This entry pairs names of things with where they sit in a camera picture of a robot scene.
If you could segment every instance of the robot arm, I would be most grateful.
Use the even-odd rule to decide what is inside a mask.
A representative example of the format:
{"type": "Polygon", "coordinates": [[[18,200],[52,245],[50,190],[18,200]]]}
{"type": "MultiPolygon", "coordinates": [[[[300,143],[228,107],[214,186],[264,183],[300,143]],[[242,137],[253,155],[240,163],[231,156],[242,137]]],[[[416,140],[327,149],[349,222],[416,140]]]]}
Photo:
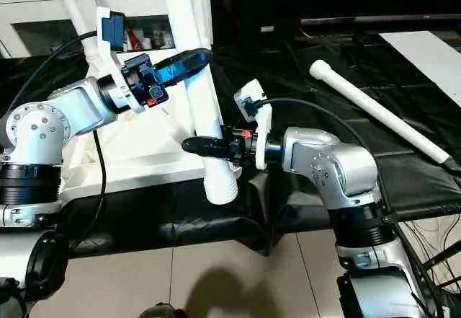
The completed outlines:
{"type": "MultiPolygon", "coordinates": [[[[100,22],[113,30],[120,15],[102,11],[100,22]]],[[[123,30],[109,31],[112,37],[98,30],[110,75],[77,81],[45,101],[15,108],[0,120],[2,317],[23,316],[25,303],[31,306],[46,299],[64,281],[68,240],[53,231],[62,209],[58,191],[64,146],[74,136],[116,121],[121,112],[140,113],[146,106],[167,101],[168,86],[194,76],[210,61],[210,51],[196,49],[156,64],[142,54],[120,65],[112,50],[122,41],[123,30]]]]}
{"type": "Polygon", "coordinates": [[[256,131],[230,129],[223,140],[189,138],[183,149],[259,169],[262,159],[307,177],[328,211],[339,262],[346,270],[337,280],[345,317],[425,317],[413,297],[424,301],[419,282],[380,204],[373,156],[322,130],[290,127],[283,136],[271,131],[261,124],[268,113],[270,119],[271,110],[263,110],[268,104],[255,107],[265,99],[259,84],[251,81],[235,100],[245,119],[258,123],[256,131]]]}

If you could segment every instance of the white pipe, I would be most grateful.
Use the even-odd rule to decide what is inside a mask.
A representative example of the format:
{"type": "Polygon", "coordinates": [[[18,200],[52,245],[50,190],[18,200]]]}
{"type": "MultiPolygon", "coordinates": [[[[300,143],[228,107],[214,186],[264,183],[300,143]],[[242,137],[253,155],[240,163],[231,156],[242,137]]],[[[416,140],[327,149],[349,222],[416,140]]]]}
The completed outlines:
{"type": "MultiPolygon", "coordinates": [[[[81,15],[80,9],[77,6],[76,0],[63,0],[63,2],[68,15],[71,17],[71,21],[73,26],[75,27],[77,35],[83,35],[89,32],[84,18],[81,15]]],[[[88,65],[96,71],[101,71],[102,61],[98,54],[96,39],[87,38],[85,40],[82,40],[81,44],[84,46],[86,62],[88,63],[88,65]]]]}
{"type": "Polygon", "coordinates": [[[439,148],[435,143],[419,133],[416,129],[409,126],[391,111],[368,97],[364,92],[357,89],[345,78],[337,74],[331,67],[322,60],[317,60],[309,69],[310,75],[318,80],[333,87],[336,91],[345,96],[348,100],[361,107],[371,116],[384,123],[387,127],[395,131],[399,136],[412,143],[422,152],[431,157],[434,161],[441,164],[448,160],[449,154],[439,148]]]}
{"type": "Polygon", "coordinates": [[[203,8],[203,0],[191,0],[194,10],[195,20],[197,21],[197,29],[199,30],[200,42],[203,48],[211,49],[210,36],[208,35],[205,26],[205,11],[203,8]]]}
{"type": "MultiPolygon", "coordinates": [[[[176,49],[180,51],[199,48],[200,37],[190,0],[165,0],[176,49]]],[[[198,136],[222,138],[217,105],[211,91],[209,70],[185,81],[187,96],[198,136]]],[[[207,199],[214,204],[226,204],[238,193],[237,182],[229,163],[223,159],[204,158],[204,186],[207,199]]]]}

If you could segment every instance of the floor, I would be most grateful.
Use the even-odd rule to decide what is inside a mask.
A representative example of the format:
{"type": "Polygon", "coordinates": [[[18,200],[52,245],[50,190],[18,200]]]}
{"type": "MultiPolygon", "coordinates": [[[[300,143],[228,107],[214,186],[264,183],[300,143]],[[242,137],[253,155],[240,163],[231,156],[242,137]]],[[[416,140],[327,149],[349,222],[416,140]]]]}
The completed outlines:
{"type": "MultiPolygon", "coordinates": [[[[425,259],[409,228],[428,252],[435,252],[455,221],[456,216],[446,216],[402,227],[425,259]]],[[[447,245],[459,238],[456,225],[447,245]]],[[[270,257],[227,241],[72,260],[62,289],[30,316],[136,318],[158,302],[169,302],[190,318],[342,317],[336,288],[342,269],[334,242],[333,232],[325,230],[285,235],[270,257]]],[[[460,274],[461,256],[450,265],[460,274]]],[[[448,279],[446,267],[438,267],[436,276],[448,279]]]]}

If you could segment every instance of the cabinet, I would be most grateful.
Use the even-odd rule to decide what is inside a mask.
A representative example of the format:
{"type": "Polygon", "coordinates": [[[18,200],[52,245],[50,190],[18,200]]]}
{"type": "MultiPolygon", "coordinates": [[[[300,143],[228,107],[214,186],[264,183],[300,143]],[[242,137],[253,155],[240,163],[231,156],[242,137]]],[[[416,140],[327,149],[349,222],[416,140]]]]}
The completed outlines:
{"type": "MultiPolygon", "coordinates": [[[[203,0],[211,38],[210,0],[203,0]]],[[[171,48],[164,0],[77,0],[90,30],[96,28],[96,7],[107,6],[127,17],[140,49],[171,48]]],[[[76,33],[61,0],[0,0],[0,54],[3,57],[47,55],[76,33]]]]}

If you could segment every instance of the black tablecloth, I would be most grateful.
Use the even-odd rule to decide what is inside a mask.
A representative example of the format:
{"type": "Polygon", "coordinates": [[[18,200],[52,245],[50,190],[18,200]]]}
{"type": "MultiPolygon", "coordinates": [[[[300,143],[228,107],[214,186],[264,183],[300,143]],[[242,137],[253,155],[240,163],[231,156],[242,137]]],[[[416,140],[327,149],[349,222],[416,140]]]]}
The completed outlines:
{"type": "MultiPolygon", "coordinates": [[[[399,219],[461,212],[460,179],[373,120],[326,85],[307,74],[317,58],[393,111],[461,163],[461,109],[380,37],[356,36],[341,45],[281,42],[272,48],[221,48],[211,65],[223,119],[245,125],[233,94],[257,78],[268,97],[309,100],[341,116],[368,143],[382,168],[391,205],[399,219]]],[[[0,61],[0,90],[6,105],[42,58],[0,61]]],[[[59,59],[31,87],[24,101],[40,100],[55,88],[84,77],[82,56],[59,59]]],[[[354,142],[341,125],[298,105],[274,105],[273,128],[322,128],[354,142]]],[[[304,177],[269,167],[245,168],[239,194],[226,206],[205,198],[202,180],[146,187],[107,195],[107,209],[78,256],[127,252],[224,239],[270,251],[287,232],[329,227],[328,214],[315,187],[304,177]]],[[[91,220],[97,197],[69,203],[61,230],[76,238],[91,220]]]]}

